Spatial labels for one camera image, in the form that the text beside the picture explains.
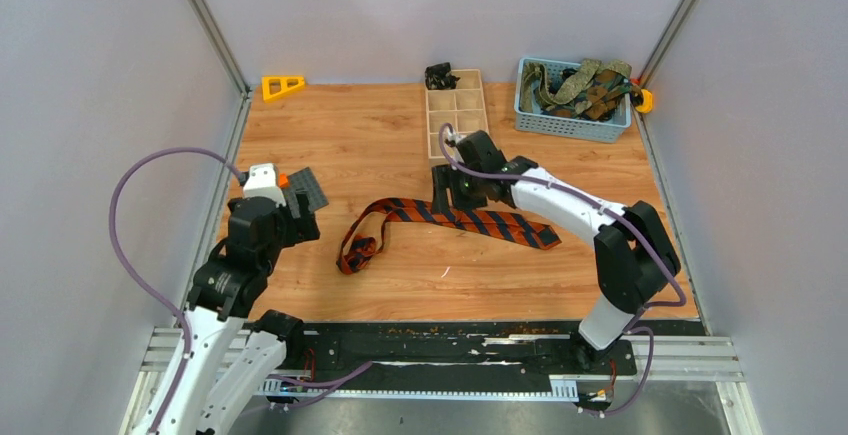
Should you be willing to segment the orange navy striped tie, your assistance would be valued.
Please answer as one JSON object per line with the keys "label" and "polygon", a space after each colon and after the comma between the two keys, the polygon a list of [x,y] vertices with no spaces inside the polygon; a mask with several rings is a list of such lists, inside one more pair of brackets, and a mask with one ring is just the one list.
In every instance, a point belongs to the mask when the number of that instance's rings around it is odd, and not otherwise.
{"label": "orange navy striped tie", "polygon": [[[359,233],[360,224],[371,215],[382,217],[377,238]],[[340,243],[336,258],[338,270],[351,275],[367,267],[373,257],[383,252],[388,225],[392,222],[426,223],[539,250],[550,250],[561,243],[552,226],[530,221],[518,213],[456,208],[451,208],[446,213],[438,213],[430,202],[388,197],[369,204],[351,225]]]}

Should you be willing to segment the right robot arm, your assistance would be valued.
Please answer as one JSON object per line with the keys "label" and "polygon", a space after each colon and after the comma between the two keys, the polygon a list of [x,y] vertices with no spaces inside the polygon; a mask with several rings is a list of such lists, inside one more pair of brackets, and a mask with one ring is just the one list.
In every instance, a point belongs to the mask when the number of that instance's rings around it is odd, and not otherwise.
{"label": "right robot arm", "polygon": [[488,202],[538,215],[584,241],[594,252],[600,296],[573,335],[571,358],[596,372],[611,358],[611,346],[671,287],[685,305],[676,280],[679,257],[657,210],[644,201],[627,206],[569,185],[525,157],[489,171],[458,161],[432,167],[438,213],[468,211]]}

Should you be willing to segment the grey building baseplate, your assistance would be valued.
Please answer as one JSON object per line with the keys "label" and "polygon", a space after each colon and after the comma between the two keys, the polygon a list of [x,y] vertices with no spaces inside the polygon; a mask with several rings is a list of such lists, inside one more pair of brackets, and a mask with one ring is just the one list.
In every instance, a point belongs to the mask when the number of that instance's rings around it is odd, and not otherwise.
{"label": "grey building baseplate", "polygon": [[329,204],[314,172],[306,167],[287,176],[288,186],[283,194],[293,216],[300,218],[304,211],[314,214]]}

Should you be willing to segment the wooden compartment box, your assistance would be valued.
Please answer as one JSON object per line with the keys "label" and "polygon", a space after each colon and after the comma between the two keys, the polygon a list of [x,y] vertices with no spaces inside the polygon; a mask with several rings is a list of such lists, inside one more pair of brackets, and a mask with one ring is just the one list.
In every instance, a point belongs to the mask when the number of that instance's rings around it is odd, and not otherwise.
{"label": "wooden compartment box", "polygon": [[453,89],[431,90],[425,93],[425,128],[427,160],[431,167],[446,164],[439,148],[439,130],[450,123],[460,136],[476,131],[489,132],[482,73],[479,69],[453,70],[459,78]]}

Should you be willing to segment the rolled black tie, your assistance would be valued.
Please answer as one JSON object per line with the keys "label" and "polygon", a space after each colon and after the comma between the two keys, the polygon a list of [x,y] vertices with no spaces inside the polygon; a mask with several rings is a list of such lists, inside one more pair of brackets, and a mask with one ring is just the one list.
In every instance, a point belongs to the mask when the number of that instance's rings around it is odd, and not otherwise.
{"label": "rolled black tie", "polygon": [[425,68],[424,84],[427,90],[453,90],[461,78],[452,71],[449,62],[430,65]]}

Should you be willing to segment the blue plastic basket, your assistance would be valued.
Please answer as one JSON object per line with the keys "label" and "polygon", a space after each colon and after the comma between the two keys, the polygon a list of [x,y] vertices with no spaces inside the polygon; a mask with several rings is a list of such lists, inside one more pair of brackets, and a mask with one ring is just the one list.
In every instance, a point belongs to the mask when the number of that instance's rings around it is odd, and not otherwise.
{"label": "blue plastic basket", "polygon": [[612,113],[609,120],[598,122],[581,119],[563,118],[537,112],[522,112],[518,107],[519,80],[522,66],[526,61],[552,62],[554,65],[575,67],[580,63],[524,57],[519,61],[517,85],[515,88],[515,128],[519,131],[570,137],[582,140],[613,143],[630,127],[633,118],[633,106],[630,97],[625,98]]}

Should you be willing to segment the olive patterned tie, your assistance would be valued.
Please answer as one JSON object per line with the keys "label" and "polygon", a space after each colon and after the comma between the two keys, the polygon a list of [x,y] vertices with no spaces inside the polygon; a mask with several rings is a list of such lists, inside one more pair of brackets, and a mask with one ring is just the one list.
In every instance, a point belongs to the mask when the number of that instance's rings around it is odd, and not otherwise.
{"label": "olive patterned tie", "polygon": [[518,107],[522,112],[545,114],[543,108],[565,103],[601,68],[611,68],[631,78],[632,67],[621,61],[585,59],[575,67],[552,62],[526,61],[519,80]]}

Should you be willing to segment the brown teal patterned tie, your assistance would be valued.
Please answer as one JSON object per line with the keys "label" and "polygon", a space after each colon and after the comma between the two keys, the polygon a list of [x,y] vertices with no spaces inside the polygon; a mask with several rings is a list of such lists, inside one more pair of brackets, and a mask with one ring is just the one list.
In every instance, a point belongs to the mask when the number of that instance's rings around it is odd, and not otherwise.
{"label": "brown teal patterned tie", "polygon": [[547,115],[603,122],[610,119],[626,95],[639,91],[627,75],[611,68],[599,69],[573,99],[543,108]]}

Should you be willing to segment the yellow triangle bracket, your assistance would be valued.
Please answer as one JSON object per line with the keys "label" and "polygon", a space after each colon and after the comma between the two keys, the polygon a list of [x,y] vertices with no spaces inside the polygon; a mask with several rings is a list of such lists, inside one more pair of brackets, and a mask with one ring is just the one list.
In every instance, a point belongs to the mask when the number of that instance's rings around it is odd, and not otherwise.
{"label": "yellow triangle bracket", "polygon": [[303,90],[307,83],[303,76],[263,76],[260,86],[262,100],[271,103]]}

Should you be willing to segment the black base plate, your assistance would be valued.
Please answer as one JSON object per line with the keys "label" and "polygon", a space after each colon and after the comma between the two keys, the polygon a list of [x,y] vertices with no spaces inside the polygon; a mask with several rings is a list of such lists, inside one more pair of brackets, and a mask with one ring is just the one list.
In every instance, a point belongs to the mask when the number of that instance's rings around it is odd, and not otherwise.
{"label": "black base plate", "polygon": [[636,374],[630,342],[591,355],[576,333],[570,320],[308,322],[281,367],[331,381],[370,362],[345,388],[438,392],[542,392],[552,375]]}

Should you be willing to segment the yellow orange corner bracket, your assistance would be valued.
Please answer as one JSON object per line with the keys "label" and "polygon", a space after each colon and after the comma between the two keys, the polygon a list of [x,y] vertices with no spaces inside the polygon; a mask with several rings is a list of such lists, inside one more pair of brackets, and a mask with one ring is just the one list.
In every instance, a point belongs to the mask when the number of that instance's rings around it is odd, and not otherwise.
{"label": "yellow orange corner bracket", "polygon": [[630,99],[633,109],[640,114],[650,113],[655,106],[654,95],[651,91],[642,87],[638,78],[630,78]]}

